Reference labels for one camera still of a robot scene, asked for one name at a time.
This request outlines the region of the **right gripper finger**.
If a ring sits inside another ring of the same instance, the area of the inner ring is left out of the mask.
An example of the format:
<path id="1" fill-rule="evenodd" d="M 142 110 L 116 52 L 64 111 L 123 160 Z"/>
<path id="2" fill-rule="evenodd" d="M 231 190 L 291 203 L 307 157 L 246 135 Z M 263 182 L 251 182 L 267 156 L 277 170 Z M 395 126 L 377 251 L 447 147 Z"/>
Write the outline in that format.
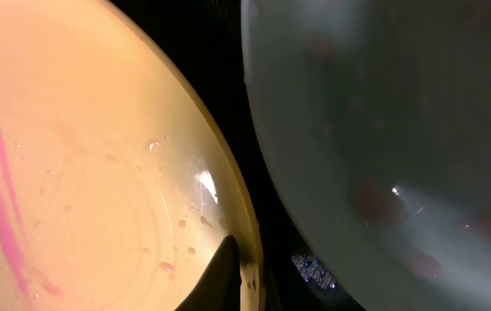
<path id="1" fill-rule="evenodd" d="M 239 247 L 226 236 L 200 280 L 175 311 L 240 311 Z"/>

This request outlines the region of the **yellow plate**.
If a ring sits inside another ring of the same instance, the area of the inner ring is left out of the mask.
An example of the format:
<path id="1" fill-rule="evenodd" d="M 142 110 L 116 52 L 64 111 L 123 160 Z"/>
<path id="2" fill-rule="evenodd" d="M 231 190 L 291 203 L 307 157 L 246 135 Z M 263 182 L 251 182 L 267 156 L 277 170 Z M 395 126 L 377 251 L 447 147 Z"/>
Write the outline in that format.
<path id="1" fill-rule="evenodd" d="M 260 310 L 251 199 L 170 58 L 106 1 L 0 0 L 0 310 L 174 310 L 229 235 Z"/>

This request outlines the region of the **light green plate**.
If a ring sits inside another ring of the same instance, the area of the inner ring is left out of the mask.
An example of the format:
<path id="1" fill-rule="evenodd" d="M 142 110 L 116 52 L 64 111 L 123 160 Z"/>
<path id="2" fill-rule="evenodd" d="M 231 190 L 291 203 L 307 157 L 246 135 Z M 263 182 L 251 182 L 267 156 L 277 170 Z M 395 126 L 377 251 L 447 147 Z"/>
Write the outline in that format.
<path id="1" fill-rule="evenodd" d="M 491 0 L 241 4 L 297 230 L 369 310 L 491 310 Z"/>

